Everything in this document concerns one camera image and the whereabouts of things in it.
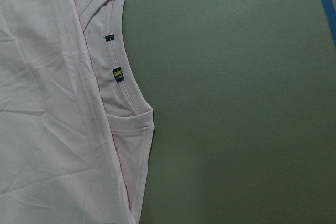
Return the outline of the pink Snoopy t-shirt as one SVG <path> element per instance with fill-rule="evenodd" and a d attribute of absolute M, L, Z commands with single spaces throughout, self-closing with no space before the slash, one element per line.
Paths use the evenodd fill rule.
<path fill-rule="evenodd" d="M 1 223 L 138 223 L 153 109 L 125 0 L 1 0 Z"/>

